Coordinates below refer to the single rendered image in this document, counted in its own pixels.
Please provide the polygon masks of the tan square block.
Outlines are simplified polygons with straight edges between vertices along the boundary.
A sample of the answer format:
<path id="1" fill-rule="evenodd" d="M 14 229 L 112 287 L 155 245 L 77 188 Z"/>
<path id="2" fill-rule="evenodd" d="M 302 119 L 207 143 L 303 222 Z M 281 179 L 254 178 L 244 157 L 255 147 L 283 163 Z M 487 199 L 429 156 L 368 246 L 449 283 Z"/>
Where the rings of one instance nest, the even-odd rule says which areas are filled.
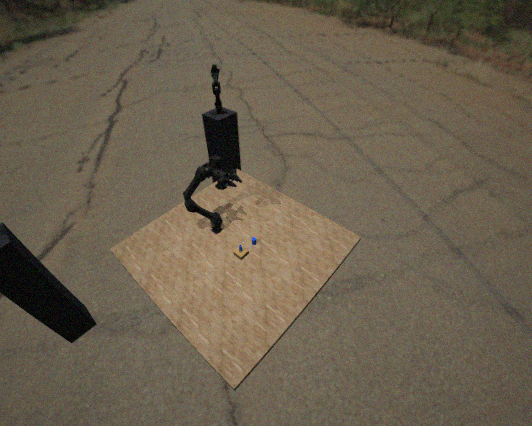
<path id="1" fill-rule="evenodd" d="M 239 247 L 233 251 L 233 255 L 242 260 L 249 254 L 249 251 L 242 246 L 242 252 L 239 252 Z"/>

